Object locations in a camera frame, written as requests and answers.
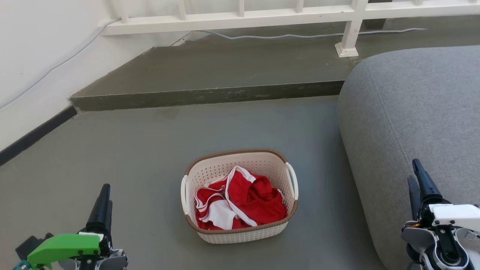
gray sofa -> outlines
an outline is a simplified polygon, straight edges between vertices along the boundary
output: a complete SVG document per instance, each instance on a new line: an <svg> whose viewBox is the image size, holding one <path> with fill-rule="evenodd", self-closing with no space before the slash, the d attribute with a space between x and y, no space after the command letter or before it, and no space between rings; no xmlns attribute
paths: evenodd
<svg viewBox="0 0 480 270"><path fill-rule="evenodd" d="M418 158L454 204L480 203L480 46L394 51L365 59L338 100L340 132L377 253L410 262L407 177Z"/></svg>

beige plastic basket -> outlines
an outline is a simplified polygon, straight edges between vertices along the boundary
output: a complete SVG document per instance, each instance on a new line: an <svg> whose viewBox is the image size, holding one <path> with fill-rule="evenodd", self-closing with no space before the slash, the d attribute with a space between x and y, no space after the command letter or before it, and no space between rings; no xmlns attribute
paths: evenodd
<svg viewBox="0 0 480 270"><path fill-rule="evenodd" d="M287 217L270 224L243 229L222 231L200 229L195 218L195 190L207 181L227 175L236 165L255 174L265 175L273 187L282 191L283 203L287 206ZM212 244L248 242L279 234L297 211L299 197L297 177L292 166L281 154L268 149L229 151L194 161L182 179L180 195L188 224L202 239Z"/></svg>

basket handle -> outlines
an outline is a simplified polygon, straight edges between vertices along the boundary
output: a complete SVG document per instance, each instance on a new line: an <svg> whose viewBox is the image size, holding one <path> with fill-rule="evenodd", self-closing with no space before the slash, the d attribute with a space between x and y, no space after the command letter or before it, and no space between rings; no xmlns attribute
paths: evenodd
<svg viewBox="0 0 480 270"><path fill-rule="evenodd" d="M187 185L187 175L185 175L183 177L183 179L181 180L180 197L181 197L181 207L183 208L183 213L185 213L185 215L188 215L188 202L187 202L186 185Z"/></svg>
<svg viewBox="0 0 480 270"><path fill-rule="evenodd" d="M290 172L290 174L288 174L288 179L290 180L290 187L293 189L293 192L294 192L294 198L295 200L298 200L299 199L299 183L297 182L297 175L295 174L295 171L293 170L293 167L292 165L290 165L290 163L285 162L285 165L287 166L288 171Z"/></svg>

white wall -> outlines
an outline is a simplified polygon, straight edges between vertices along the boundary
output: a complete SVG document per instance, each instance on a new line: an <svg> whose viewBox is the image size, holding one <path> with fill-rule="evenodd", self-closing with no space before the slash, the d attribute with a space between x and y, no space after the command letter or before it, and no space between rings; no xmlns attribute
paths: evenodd
<svg viewBox="0 0 480 270"><path fill-rule="evenodd" d="M146 8L140 5L138 10L145 14ZM0 0L0 104L116 17L110 0ZM151 47L169 46L185 34L98 37L0 109L0 151L68 107L72 93Z"/></svg>

red and white fabric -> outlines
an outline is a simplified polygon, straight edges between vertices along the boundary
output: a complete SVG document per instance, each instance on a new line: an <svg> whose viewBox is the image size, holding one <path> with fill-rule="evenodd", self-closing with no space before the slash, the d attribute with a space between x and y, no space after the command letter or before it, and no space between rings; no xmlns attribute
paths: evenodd
<svg viewBox="0 0 480 270"><path fill-rule="evenodd" d="M267 177L235 166L221 179L195 191L198 226L230 230L272 223L287 216L281 192Z"/></svg>

